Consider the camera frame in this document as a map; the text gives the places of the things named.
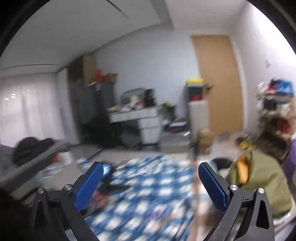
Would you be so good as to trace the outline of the silver aluminium suitcase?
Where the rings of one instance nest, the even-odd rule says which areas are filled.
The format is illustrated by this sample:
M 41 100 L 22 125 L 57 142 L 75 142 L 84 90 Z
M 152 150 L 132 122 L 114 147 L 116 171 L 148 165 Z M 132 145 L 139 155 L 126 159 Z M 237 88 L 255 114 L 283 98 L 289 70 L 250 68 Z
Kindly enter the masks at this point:
M 189 151 L 190 132 L 163 132 L 159 148 L 164 153 L 185 153 Z

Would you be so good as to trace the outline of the black refrigerator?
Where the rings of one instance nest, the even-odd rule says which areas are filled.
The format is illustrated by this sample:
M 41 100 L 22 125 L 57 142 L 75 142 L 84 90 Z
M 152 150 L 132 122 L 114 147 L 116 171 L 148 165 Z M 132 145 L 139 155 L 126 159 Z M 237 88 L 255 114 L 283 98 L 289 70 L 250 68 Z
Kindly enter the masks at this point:
M 81 144 L 97 144 L 113 148 L 116 135 L 109 121 L 101 84 L 85 86 L 70 82 L 70 101 Z

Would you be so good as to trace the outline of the olive green folded jacket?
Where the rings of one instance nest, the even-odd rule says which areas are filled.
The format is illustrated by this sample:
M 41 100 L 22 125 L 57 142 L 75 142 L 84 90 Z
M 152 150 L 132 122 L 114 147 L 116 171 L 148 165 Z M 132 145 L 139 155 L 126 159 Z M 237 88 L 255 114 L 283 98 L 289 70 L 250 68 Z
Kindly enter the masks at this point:
M 272 156 L 260 151 L 246 151 L 230 166 L 226 180 L 243 190 L 263 188 L 273 217 L 282 217 L 292 209 L 287 179 Z

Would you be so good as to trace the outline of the dark tall wardrobe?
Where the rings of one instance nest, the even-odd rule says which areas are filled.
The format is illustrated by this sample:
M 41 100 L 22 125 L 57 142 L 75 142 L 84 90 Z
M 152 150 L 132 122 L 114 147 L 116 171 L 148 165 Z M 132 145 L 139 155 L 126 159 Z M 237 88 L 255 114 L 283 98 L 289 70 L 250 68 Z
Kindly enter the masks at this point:
M 82 55 L 68 66 L 69 80 L 84 86 L 96 83 L 97 59 L 95 56 Z

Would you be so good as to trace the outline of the cardboard box on floor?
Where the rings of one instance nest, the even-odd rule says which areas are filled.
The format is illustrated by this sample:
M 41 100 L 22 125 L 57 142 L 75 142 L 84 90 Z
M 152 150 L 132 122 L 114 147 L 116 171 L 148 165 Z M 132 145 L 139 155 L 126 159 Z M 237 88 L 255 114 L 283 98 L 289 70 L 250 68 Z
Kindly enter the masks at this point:
M 200 155 L 209 155 L 214 142 L 214 133 L 208 129 L 200 129 L 198 133 L 198 151 Z

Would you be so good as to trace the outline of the blue plaid flannel shirt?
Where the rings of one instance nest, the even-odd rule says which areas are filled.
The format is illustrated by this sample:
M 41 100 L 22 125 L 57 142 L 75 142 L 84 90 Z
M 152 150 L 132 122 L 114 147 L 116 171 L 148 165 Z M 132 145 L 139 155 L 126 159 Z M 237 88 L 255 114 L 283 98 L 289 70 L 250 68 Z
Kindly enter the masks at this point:
M 195 168 L 189 161 L 157 157 L 132 159 L 118 166 L 102 211 L 85 219 L 99 240 L 187 240 L 194 220 Z

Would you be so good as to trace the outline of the checked bed blanket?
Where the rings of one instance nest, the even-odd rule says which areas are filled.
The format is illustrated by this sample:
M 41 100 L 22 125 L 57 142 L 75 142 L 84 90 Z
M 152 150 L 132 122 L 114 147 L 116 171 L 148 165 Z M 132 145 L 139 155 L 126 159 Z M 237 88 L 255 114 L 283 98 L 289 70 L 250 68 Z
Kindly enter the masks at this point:
M 190 226 L 188 240 L 203 240 L 215 225 L 221 212 L 215 208 L 197 173 L 194 177 L 192 189 L 195 218 Z

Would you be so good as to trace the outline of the white narrow cabinet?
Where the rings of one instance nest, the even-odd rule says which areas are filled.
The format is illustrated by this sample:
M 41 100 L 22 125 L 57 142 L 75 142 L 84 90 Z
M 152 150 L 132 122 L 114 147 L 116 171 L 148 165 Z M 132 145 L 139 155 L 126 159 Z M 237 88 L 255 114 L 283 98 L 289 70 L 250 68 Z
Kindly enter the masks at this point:
M 196 142 L 201 129 L 209 129 L 209 108 L 207 100 L 191 101 L 188 104 L 191 141 Z

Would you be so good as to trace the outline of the white desk with drawers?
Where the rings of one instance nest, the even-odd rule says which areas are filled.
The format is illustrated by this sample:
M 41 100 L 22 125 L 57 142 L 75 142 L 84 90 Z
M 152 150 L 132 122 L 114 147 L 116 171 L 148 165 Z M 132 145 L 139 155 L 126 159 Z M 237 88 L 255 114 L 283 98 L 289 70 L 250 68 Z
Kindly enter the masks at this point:
M 111 123 L 137 121 L 143 145 L 157 145 L 161 138 L 161 107 L 154 106 L 138 110 L 119 111 L 109 116 Z

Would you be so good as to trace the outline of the wooden shoe rack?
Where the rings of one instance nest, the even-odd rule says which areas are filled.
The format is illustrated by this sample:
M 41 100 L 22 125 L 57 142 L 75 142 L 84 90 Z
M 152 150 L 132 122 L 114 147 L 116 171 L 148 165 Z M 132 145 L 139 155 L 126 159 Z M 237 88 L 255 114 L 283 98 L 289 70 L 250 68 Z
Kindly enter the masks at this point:
M 256 88 L 259 126 L 284 141 L 295 133 L 295 91 L 291 81 L 272 79 Z

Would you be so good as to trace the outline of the stacked shoe boxes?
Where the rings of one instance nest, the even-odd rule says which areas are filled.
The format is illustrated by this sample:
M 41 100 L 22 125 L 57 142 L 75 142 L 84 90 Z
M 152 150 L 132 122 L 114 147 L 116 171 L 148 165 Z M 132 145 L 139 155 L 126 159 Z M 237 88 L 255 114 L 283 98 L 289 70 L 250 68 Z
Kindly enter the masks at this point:
M 190 78 L 186 81 L 185 91 L 188 102 L 203 100 L 203 85 L 202 78 Z

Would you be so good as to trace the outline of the purple bag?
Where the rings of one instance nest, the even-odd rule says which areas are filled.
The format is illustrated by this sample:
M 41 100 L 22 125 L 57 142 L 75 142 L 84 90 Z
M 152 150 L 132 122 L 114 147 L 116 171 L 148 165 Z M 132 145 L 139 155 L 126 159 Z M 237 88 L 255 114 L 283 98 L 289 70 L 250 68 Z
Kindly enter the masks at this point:
M 295 138 L 290 142 L 290 151 L 283 162 L 282 168 L 287 181 L 291 182 L 295 173 Z

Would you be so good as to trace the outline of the white curtain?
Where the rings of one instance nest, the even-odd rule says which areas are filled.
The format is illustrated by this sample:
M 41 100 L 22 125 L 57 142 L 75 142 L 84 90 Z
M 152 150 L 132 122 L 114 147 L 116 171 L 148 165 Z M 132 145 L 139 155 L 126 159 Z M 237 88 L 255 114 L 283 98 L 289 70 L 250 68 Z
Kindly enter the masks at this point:
M 56 74 L 1 78 L 1 144 L 14 147 L 26 137 L 65 138 Z

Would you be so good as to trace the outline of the black red shoe box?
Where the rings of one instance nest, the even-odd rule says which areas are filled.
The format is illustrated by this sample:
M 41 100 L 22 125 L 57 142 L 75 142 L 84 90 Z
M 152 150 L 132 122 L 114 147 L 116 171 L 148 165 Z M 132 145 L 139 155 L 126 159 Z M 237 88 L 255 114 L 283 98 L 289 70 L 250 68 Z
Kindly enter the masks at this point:
M 173 132 L 182 132 L 186 130 L 187 122 L 186 121 L 174 121 L 169 124 L 169 130 Z

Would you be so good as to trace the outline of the wooden door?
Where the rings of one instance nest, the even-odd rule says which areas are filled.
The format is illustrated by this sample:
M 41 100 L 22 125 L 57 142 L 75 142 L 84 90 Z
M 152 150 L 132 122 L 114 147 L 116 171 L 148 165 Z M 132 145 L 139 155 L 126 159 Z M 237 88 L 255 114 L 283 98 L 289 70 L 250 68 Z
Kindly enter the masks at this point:
M 237 60 L 227 35 L 191 37 L 204 96 L 209 107 L 209 128 L 216 134 L 243 129 L 243 97 Z

